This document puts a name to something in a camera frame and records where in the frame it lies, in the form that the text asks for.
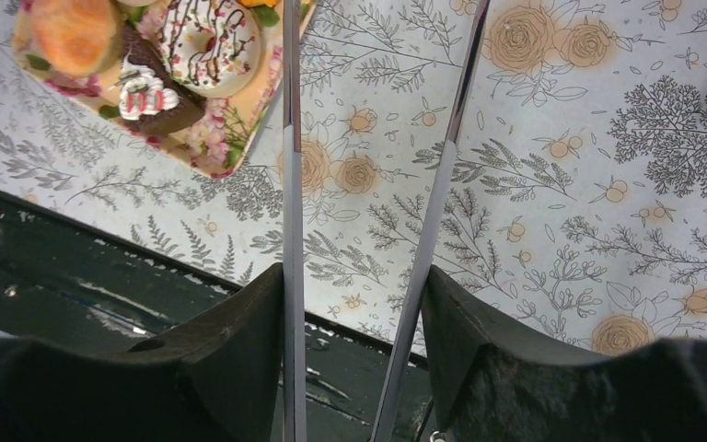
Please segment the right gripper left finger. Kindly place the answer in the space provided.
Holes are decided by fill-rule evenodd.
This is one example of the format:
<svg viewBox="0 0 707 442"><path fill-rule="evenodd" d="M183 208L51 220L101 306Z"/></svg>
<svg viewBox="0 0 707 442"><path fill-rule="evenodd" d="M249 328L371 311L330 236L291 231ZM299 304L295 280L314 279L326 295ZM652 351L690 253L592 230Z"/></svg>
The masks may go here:
<svg viewBox="0 0 707 442"><path fill-rule="evenodd" d="M267 441L282 359L281 264L232 297L131 348L151 362L174 363L168 396L163 383L147 396L157 411L139 425L140 441Z"/></svg>

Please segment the floral dessert tray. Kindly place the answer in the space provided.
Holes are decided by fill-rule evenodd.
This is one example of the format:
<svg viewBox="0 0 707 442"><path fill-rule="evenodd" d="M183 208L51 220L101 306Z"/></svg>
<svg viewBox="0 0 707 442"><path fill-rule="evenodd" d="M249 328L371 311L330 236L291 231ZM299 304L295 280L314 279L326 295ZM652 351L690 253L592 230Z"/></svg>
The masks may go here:
<svg viewBox="0 0 707 442"><path fill-rule="evenodd" d="M165 136L141 135L128 128L120 116L118 91L112 85L121 71L122 54L109 69L86 77L65 75L43 58L30 28L29 11L33 2L24 2L18 10L12 40L14 55L27 73L100 119L120 125L203 175L224 178L240 166L283 78L284 8L281 2L274 8L245 7L256 18L263 44L260 64L251 81L227 98L206 98L192 92L204 100L204 116L192 126ZM158 35L172 1L111 2L121 11L122 30L130 26L138 31L156 49L164 64L158 49Z"/></svg>

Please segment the metal tongs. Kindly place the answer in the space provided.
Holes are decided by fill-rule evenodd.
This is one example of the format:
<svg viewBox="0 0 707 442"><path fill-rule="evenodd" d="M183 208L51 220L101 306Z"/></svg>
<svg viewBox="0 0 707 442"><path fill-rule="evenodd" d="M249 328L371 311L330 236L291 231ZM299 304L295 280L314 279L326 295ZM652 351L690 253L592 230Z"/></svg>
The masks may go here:
<svg viewBox="0 0 707 442"><path fill-rule="evenodd" d="M416 331L442 211L457 157L458 136L468 95L476 75L484 24L489 2L477 5L469 35L469 45L462 67L455 101L446 129L443 151L435 173L433 188L426 206L423 229L417 246L407 288L405 305L400 315L396 339L388 363L371 438L388 441L396 423L400 388L408 365L412 339ZM286 441L307 438L306 346L304 338L304 243L302 206L302 146L299 93L299 19L298 1L283 3L283 164L284 164L284 430Z"/></svg>

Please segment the chocolate cake piece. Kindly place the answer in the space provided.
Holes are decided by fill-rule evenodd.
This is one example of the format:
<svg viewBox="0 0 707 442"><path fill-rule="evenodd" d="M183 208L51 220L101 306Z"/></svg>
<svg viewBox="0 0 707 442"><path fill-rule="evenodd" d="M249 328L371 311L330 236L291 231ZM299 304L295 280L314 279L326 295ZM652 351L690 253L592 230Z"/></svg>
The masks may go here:
<svg viewBox="0 0 707 442"><path fill-rule="evenodd" d="M126 126L144 136L173 134L204 116L204 100L174 81L156 49L130 26L122 31L121 71L112 87Z"/></svg>

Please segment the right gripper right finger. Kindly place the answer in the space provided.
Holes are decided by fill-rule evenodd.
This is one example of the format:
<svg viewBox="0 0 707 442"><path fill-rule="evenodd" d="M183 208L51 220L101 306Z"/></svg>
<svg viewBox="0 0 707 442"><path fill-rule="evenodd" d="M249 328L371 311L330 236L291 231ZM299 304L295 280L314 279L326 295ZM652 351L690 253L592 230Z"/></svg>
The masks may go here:
<svg viewBox="0 0 707 442"><path fill-rule="evenodd" d="M610 439L610 387L583 371L603 355L534 330L436 266L422 316L435 415L457 441Z"/></svg>

